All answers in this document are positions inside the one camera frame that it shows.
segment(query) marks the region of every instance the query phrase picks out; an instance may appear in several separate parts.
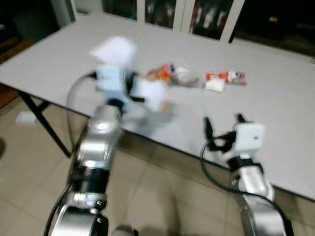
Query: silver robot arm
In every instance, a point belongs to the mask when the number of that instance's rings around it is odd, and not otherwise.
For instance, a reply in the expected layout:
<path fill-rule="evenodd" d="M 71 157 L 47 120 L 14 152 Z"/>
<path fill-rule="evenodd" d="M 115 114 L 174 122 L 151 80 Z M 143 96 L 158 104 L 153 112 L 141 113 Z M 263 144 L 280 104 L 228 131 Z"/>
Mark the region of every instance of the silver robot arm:
<path fill-rule="evenodd" d="M 119 101 L 98 107 L 88 124 L 69 181 L 73 184 L 51 236 L 100 236 L 108 233 L 106 187 L 117 141 L 122 134 Z"/>
<path fill-rule="evenodd" d="M 144 99 L 130 96 L 136 73 L 125 76 L 125 71 L 114 65 L 102 67 L 99 73 L 98 88 L 106 94 L 106 99 L 90 119 L 87 133 L 74 157 L 67 187 L 54 208 L 57 219 L 51 236 L 108 234 L 108 220 L 101 211 L 106 207 L 110 170 L 117 142 L 123 133 L 122 116 L 128 112 L 132 101 L 144 102 Z M 50 219 L 44 236 L 49 235 Z"/>
<path fill-rule="evenodd" d="M 230 167 L 231 185 L 238 191 L 234 196 L 239 205 L 244 234 L 292 236 L 293 230 L 288 226 L 284 213 L 279 207 L 275 209 L 273 186 L 266 179 L 263 167 L 254 162 L 257 151 L 263 145 L 265 127 L 259 123 L 245 121 L 241 114 L 237 115 L 237 120 L 233 131 L 213 137 L 210 121 L 205 118 L 205 133 L 208 149 L 221 152 L 221 158 Z M 216 139 L 223 141 L 223 145 L 218 146 Z"/>

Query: black cable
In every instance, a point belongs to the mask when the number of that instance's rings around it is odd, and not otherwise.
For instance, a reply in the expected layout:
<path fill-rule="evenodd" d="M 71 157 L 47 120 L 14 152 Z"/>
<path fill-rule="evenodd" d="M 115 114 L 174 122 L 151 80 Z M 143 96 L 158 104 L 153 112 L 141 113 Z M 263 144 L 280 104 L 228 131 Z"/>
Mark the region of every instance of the black cable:
<path fill-rule="evenodd" d="M 236 190 L 236 189 L 232 189 L 229 188 L 227 186 L 224 186 L 223 184 L 221 184 L 220 182 L 218 182 L 208 171 L 205 165 L 205 158 L 204 158 L 204 152 L 206 150 L 206 148 L 209 146 L 209 144 L 211 142 L 213 142 L 215 139 L 220 139 L 221 137 L 214 137 L 212 139 L 210 139 L 209 141 L 207 141 L 200 152 L 200 163 L 201 163 L 201 168 L 205 174 L 205 176 L 207 177 L 208 180 L 210 180 L 214 185 L 216 185 L 217 187 L 223 189 L 224 191 L 228 192 L 228 193 L 233 193 L 233 194 L 238 194 L 238 195 L 247 195 L 247 196 L 252 196 L 252 197 L 258 197 L 261 198 L 263 200 L 265 200 L 267 203 L 269 203 L 276 211 L 278 211 L 278 213 L 280 214 L 282 220 L 283 220 L 283 226 L 286 228 L 286 222 L 288 221 L 285 213 L 282 211 L 282 209 L 273 201 L 269 200 L 266 197 L 260 196 L 258 194 L 254 194 L 254 193 L 249 193 L 249 192 L 244 192 L 244 191 L 240 191 L 240 190 Z"/>
<path fill-rule="evenodd" d="M 61 195 L 59 196 L 59 198 L 57 199 L 53 209 L 51 210 L 51 212 L 49 214 L 49 217 L 48 217 L 48 220 L 47 220 L 47 223 L 46 223 L 46 226 L 45 226 L 45 231 L 44 231 L 44 235 L 43 236 L 48 236 L 49 230 L 50 230 L 50 226 L 51 226 L 51 223 L 52 223 L 53 218 L 55 216 L 56 210 L 58 209 L 61 200 L 63 199 L 63 197 L 65 196 L 65 194 L 67 193 L 67 191 L 70 189 L 71 186 L 72 186 L 72 182 L 69 182 L 66 185 L 66 187 L 64 188 L 64 190 L 61 193 Z"/>
<path fill-rule="evenodd" d="M 67 100 L 66 100 L 66 107 L 70 108 L 70 99 L 72 96 L 72 93 L 74 91 L 74 89 L 85 79 L 87 78 L 92 78 L 94 80 L 96 80 L 96 72 L 93 71 L 90 74 L 86 74 L 83 75 L 81 77 L 79 77 L 71 86 L 68 95 L 67 95 Z M 70 122 L 70 112 L 69 110 L 66 111 L 66 115 L 67 115 L 67 128 L 68 128 L 68 132 L 69 132 L 69 138 L 70 138 L 70 143 L 71 143 L 71 153 L 75 150 L 75 144 L 74 144 L 74 137 L 73 137 L 73 133 L 72 133 L 72 126 L 71 126 L 71 122 Z"/>

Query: table leg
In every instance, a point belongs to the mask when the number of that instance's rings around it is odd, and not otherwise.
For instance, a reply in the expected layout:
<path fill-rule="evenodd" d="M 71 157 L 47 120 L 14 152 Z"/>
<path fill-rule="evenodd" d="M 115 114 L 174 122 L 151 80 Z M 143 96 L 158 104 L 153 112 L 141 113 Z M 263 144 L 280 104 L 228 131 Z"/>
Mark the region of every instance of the table leg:
<path fill-rule="evenodd" d="M 21 98 L 26 103 L 26 105 L 29 107 L 29 109 L 34 113 L 34 115 L 37 117 L 39 122 L 45 127 L 47 132 L 50 134 L 50 136 L 55 140 L 57 145 L 61 148 L 61 150 L 64 152 L 64 154 L 70 158 L 71 153 L 68 151 L 68 149 L 64 146 L 63 142 L 60 140 L 58 135 L 55 133 L 53 128 L 50 126 L 46 118 L 43 116 L 42 111 L 49 105 L 49 102 L 45 101 L 39 106 L 36 106 L 36 104 L 31 99 L 31 96 L 25 92 L 19 92 Z"/>

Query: white table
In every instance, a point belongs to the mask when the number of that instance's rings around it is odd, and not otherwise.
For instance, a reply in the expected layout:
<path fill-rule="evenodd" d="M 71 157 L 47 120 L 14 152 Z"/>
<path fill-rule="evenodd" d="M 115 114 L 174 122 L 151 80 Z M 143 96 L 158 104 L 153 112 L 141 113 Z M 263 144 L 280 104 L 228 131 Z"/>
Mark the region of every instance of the white table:
<path fill-rule="evenodd" d="M 201 78 L 206 72 L 236 70 L 246 72 L 249 81 L 246 87 L 226 86 L 222 94 L 173 88 L 171 116 L 148 118 L 145 109 L 134 106 L 125 117 L 125 129 L 198 156 L 205 142 L 203 117 L 209 116 L 220 134 L 230 130 L 234 115 L 242 112 L 267 126 L 257 159 L 269 180 L 315 199 L 315 66 L 311 64 L 94 14 L 5 63 L 0 82 L 64 107 L 74 81 L 98 65 L 89 51 L 112 35 L 127 37 L 138 46 L 135 67 L 143 73 L 179 58 Z M 102 95 L 95 92 L 92 81 L 86 81 L 75 101 L 70 109 L 92 116 Z M 224 165 L 213 157 L 209 160 Z"/>

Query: glass cabinet door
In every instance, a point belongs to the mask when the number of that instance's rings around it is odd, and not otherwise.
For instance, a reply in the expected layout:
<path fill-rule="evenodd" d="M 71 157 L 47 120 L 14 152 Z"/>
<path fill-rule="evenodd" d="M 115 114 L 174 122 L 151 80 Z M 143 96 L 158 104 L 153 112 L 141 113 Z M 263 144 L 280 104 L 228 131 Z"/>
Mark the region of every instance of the glass cabinet door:
<path fill-rule="evenodd" d="M 104 0 L 107 13 L 137 20 L 137 0 Z"/>
<path fill-rule="evenodd" d="M 173 28 L 176 0 L 145 0 L 145 22 Z"/>
<path fill-rule="evenodd" d="M 233 0 L 195 0 L 189 32 L 221 38 Z"/>
<path fill-rule="evenodd" d="M 79 15 L 99 11 L 137 19 L 137 0 L 74 0 L 74 8 Z"/>

